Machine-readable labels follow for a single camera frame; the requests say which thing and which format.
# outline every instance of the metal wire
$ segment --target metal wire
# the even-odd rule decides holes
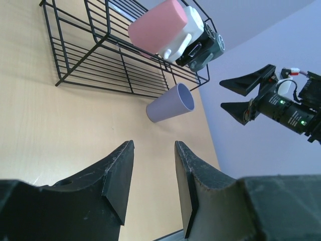
[[[130,43],[128,26],[147,12],[136,0],[84,0],[84,3],[87,21],[58,8],[55,0],[40,3],[59,77],[56,86],[64,82],[156,98],[169,89],[165,73],[173,76],[175,84],[175,77],[192,82],[195,85],[192,90],[210,80],[208,67],[207,76],[202,77]],[[49,9],[54,17],[49,16]],[[61,23],[90,33],[95,45],[88,49],[66,41],[64,35],[69,33]],[[141,53],[149,54],[150,58],[142,57]]]

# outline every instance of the white wall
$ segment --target white wall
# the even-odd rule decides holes
[[[148,9],[164,0],[138,0]],[[195,7],[192,0],[185,0]],[[314,0],[196,0],[213,19],[227,50],[304,8]]]
[[[211,62],[212,79],[201,87],[201,95],[220,167],[226,174],[238,178],[321,173],[319,143],[311,144],[306,136],[299,136],[263,115],[242,126],[220,104],[248,101],[257,91],[242,97],[219,85],[220,80],[254,72],[266,64],[276,65],[279,70],[298,67],[320,74],[320,9],[321,0],[316,0]],[[301,90],[306,79],[296,80]]]

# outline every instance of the lavender plastic cup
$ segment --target lavender plastic cup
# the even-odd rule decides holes
[[[186,85],[179,83],[146,108],[148,118],[156,123],[193,111],[194,98]]]

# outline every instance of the wire rack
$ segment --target wire rack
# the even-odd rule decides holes
[[[177,78],[189,82],[191,90],[210,80],[208,66],[201,76],[131,44],[128,26],[148,11],[137,1],[84,0],[83,13],[74,11],[78,1],[68,1],[68,10],[60,9],[56,2],[40,3],[59,77],[56,86],[68,83],[156,98],[176,84]],[[191,2],[216,32],[212,19],[195,0]]]

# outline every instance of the wooden table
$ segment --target wooden table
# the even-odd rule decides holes
[[[85,11],[81,0],[58,3]],[[55,87],[57,72],[38,4],[4,0],[0,8],[0,178],[52,185],[134,140],[126,224],[119,240],[149,241],[181,229],[174,141],[184,141],[218,168],[199,92],[193,91],[194,112],[154,124],[145,114],[152,99]]]

